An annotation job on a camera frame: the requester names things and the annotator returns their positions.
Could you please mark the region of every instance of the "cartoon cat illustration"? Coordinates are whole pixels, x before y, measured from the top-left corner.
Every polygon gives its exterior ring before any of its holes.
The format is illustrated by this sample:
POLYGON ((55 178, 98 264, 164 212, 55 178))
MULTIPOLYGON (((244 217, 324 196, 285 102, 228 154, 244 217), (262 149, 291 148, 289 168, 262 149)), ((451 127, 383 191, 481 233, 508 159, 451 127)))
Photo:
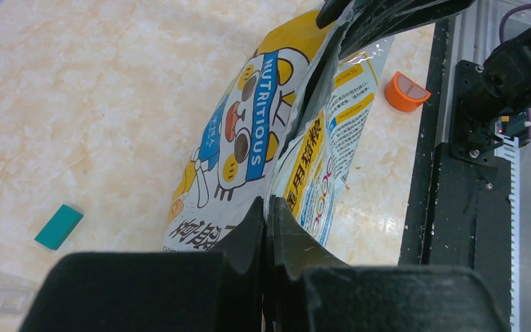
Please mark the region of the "cartoon cat illustration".
POLYGON ((236 188, 264 177, 266 163, 275 157, 288 124, 294 91, 307 70, 308 59, 293 48, 248 60, 219 102, 185 168, 172 196, 169 221, 184 208, 194 183, 197 206, 203 208, 210 194, 231 201, 236 188), (207 183, 209 172, 216 172, 217 183, 207 183))

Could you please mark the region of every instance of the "orange cap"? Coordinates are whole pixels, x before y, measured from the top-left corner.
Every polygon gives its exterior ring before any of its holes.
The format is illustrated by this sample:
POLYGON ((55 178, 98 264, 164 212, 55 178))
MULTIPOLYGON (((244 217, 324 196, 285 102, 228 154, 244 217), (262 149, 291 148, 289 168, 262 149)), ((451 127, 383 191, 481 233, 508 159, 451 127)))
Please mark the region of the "orange cap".
POLYGON ((399 71, 386 85, 384 92, 388 103, 402 112, 414 111, 430 97, 430 92, 399 71))

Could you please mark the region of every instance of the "bolt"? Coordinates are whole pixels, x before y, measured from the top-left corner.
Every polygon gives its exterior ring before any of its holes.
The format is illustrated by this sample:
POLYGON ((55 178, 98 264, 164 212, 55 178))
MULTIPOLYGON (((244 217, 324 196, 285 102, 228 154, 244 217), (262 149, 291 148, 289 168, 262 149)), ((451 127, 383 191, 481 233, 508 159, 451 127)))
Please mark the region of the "bolt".
POLYGON ((469 151, 469 156, 473 159, 479 157, 479 150, 477 149, 473 149, 471 151, 469 151))

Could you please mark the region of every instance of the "teal eraser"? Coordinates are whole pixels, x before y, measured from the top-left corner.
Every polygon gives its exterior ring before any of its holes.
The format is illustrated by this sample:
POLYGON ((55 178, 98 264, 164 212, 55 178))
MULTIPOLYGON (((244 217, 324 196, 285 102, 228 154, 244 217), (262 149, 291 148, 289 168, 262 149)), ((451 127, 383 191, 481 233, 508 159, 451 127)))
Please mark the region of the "teal eraser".
POLYGON ((73 208, 67 205, 61 206, 35 237, 35 241, 51 250, 57 250, 82 217, 83 214, 73 208))

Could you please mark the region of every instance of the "marble countertop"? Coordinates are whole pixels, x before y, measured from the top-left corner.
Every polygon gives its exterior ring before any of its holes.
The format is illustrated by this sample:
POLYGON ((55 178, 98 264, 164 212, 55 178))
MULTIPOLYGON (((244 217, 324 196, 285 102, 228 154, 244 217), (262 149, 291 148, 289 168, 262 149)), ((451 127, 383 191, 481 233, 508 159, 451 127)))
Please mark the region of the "marble countertop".
MULTIPOLYGON (((158 251, 171 193, 214 105, 269 30, 318 0, 5 0, 0 5, 0 271, 43 280, 78 250, 158 251), (84 213, 52 252, 33 239, 84 213)), ((398 260, 421 110, 381 91, 426 81, 433 26, 396 36, 337 201, 328 249, 398 260)), ((0 315, 0 331, 21 316, 0 315)))

